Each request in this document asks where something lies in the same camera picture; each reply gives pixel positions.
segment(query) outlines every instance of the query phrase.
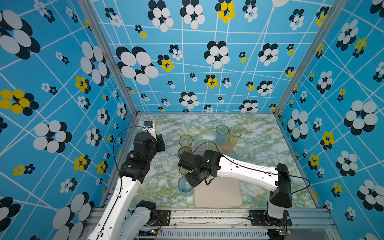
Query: beige tray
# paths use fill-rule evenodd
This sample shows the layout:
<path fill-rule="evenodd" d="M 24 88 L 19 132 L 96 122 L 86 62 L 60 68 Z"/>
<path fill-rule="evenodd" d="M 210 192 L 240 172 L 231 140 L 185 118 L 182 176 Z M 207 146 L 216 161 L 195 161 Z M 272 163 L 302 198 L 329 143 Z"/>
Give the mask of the beige tray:
<path fill-rule="evenodd" d="M 240 181 L 231 177 L 215 177 L 209 186 L 203 181 L 194 189 L 194 204 L 198 208 L 241 207 L 243 195 Z"/>

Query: black mounting bracket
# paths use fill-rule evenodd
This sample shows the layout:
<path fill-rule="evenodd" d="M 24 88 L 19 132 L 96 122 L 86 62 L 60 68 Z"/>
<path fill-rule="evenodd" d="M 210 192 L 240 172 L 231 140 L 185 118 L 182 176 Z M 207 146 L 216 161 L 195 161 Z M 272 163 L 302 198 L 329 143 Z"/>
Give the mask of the black mounting bracket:
<path fill-rule="evenodd" d="M 267 223 L 265 210 L 250 210 L 249 216 L 247 217 L 247 219 L 251 221 L 253 227 L 267 227 L 267 226 L 283 227 L 285 224 L 287 224 L 288 226 L 292 226 L 292 220 L 287 210 L 284 210 L 282 219 L 270 218 L 269 221 L 271 222 L 271 224 Z"/>
<path fill-rule="evenodd" d="M 152 226 L 160 226 L 160 217 L 162 219 L 161 225 L 162 226 L 169 226 L 170 221 L 170 210 L 157 210 L 156 212 L 156 221 L 153 223 Z"/>

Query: black cable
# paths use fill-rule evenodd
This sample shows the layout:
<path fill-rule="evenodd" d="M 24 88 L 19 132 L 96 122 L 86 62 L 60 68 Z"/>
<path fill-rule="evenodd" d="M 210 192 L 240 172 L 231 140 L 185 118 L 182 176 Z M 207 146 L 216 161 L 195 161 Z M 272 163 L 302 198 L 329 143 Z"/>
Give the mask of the black cable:
<path fill-rule="evenodd" d="M 116 162 L 116 158 L 115 158 L 115 142 L 116 142 L 116 140 L 117 140 L 117 138 L 118 138 L 118 136 L 119 136 L 120 134 L 122 134 L 122 133 L 123 133 L 124 131 L 126 131 L 127 129 L 130 129 L 130 128 L 133 128 L 133 127 L 128 127 L 128 128 L 126 128 L 126 129 L 124 129 L 123 131 L 121 131 L 121 133 L 119 133 L 119 134 L 116 136 L 115 140 L 113 141 L 113 146 L 112 146 L 113 160 L 115 160 L 116 168 L 117 168 L 118 173 L 119 173 L 119 176 L 120 176 L 120 177 L 119 177 L 119 178 L 120 178 L 120 189 L 119 189 L 119 194 L 121 193 L 121 188 L 122 188 L 122 187 L 121 187 L 121 186 L 122 186 L 122 175 L 121 175 L 121 173 L 120 173 L 119 166 L 118 166 L 118 163 Z M 105 225 L 106 225 L 106 223 L 107 223 L 107 221 L 108 221 L 108 218 L 109 218 L 109 216 L 111 215 L 111 212 L 112 212 L 113 208 L 115 207 L 115 205 L 116 205 L 118 199 L 119 199 L 119 198 L 117 197 L 116 200 L 115 200 L 115 202 L 113 203 L 112 208 L 111 208 L 111 210 L 110 210 L 110 212 L 109 212 L 107 218 L 105 219 L 105 222 L 104 222 L 104 224 L 103 224 L 103 226 L 102 226 L 100 232 L 104 230 L 104 227 L 105 227 Z"/>
<path fill-rule="evenodd" d="M 291 194 L 294 194 L 294 193 L 297 193 L 297 192 L 299 192 L 299 191 L 301 191 L 301 190 L 307 189 L 307 188 L 309 188 L 309 186 L 311 185 L 311 181 L 309 181 L 309 180 L 306 179 L 305 177 L 299 177 L 299 176 L 293 176 L 293 175 L 287 175 L 287 174 L 278 174 L 278 173 L 265 172 L 265 171 L 262 171 L 262 170 L 257 170 L 257 169 L 253 169 L 253 168 L 249 168 L 249 167 L 245 167 L 245 166 L 239 165 L 239 164 L 237 164 L 237 163 L 235 163 L 235 162 L 232 162 L 232 161 L 231 161 L 230 159 L 228 159 L 227 157 L 225 157 L 225 158 L 226 158 L 228 161 L 230 161 L 231 163 L 233 163 L 233 164 L 235 164 L 235 165 L 237 165 L 237 166 L 240 166 L 240 167 L 244 167 L 244 168 L 246 168 L 246 169 L 250 169 L 250 170 L 254 170 L 254 171 L 258 171 L 258 172 L 263 172 L 263 173 L 271 174 L 271 175 L 297 177 L 297 178 L 301 178 L 301 179 L 304 179 L 304 180 L 307 180 L 307 181 L 308 181 L 308 183 L 309 183 L 308 186 L 306 186 L 305 188 L 302 188 L 302 189 L 300 189 L 300 190 L 297 190 L 297 191 L 295 191 L 295 192 L 292 192 Z"/>
<path fill-rule="evenodd" d="M 200 145 L 193 151 L 192 154 L 194 154 L 195 151 L 196 151 L 201 145 L 206 144 L 207 142 L 204 142 L 204 143 L 200 144 Z"/>

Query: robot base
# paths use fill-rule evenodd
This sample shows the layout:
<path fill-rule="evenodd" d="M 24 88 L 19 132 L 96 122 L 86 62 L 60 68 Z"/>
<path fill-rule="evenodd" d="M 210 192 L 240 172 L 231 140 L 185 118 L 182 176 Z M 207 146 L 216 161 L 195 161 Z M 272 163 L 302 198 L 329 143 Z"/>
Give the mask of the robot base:
<path fill-rule="evenodd" d="M 288 226 L 292 226 L 291 217 L 289 216 L 289 213 L 287 210 L 284 211 L 284 215 L 282 219 L 275 219 L 270 218 L 269 216 L 265 215 L 265 210 L 250 210 L 249 216 L 247 218 L 251 221 L 252 226 L 258 226 L 258 227 L 267 227 L 267 226 L 284 226 L 284 221 Z"/>

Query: blue plastic cup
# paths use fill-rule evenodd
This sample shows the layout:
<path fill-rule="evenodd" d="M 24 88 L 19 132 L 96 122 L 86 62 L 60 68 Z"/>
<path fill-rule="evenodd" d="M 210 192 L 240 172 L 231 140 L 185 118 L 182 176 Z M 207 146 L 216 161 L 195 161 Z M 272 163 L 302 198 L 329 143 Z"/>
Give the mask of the blue plastic cup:
<path fill-rule="evenodd" d="M 177 186 L 179 187 L 179 190 L 183 196 L 190 197 L 193 195 L 193 187 L 188 183 L 185 176 L 182 176 L 179 179 Z"/>
<path fill-rule="evenodd" d="M 216 142 L 221 145 L 227 140 L 229 129 L 226 125 L 216 127 Z"/>

